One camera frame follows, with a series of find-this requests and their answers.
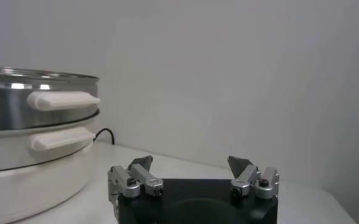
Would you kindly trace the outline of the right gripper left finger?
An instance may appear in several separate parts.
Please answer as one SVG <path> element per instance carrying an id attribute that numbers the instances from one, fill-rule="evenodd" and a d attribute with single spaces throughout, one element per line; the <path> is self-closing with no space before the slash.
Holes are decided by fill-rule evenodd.
<path id="1" fill-rule="evenodd" d="M 115 213 L 119 213 L 118 197 L 136 199 L 144 193 L 155 198 L 164 195 L 164 184 L 161 178 L 153 176 L 150 168 L 153 162 L 152 155 L 135 158 L 125 169 L 123 166 L 112 166 L 107 172 L 108 200 L 113 205 Z"/>

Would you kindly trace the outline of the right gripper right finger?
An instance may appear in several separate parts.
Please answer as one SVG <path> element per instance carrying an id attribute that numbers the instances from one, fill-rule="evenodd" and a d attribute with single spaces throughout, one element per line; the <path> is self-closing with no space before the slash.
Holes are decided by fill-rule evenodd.
<path id="1" fill-rule="evenodd" d="M 274 167 L 267 167 L 264 172 L 248 159 L 229 156 L 228 164 L 234 179 L 230 181 L 233 198 L 243 198 L 254 191 L 257 198 L 269 200 L 278 197 L 279 173 Z"/>

